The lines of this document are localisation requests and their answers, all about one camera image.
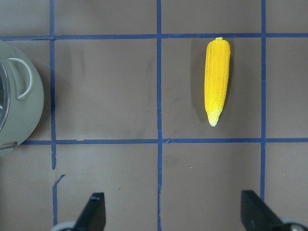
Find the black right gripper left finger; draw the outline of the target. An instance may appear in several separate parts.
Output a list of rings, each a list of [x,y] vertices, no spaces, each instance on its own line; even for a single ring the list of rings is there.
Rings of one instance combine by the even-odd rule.
[[[106,226],[105,196],[93,193],[76,221],[55,225],[52,231],[103,231]]]

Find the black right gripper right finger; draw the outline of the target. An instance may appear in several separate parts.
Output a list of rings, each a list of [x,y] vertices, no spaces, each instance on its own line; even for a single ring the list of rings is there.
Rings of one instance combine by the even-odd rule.
[[[241,222],[247,231],[306,231],[300,222],[279,218],[253,191],[241,191]]]

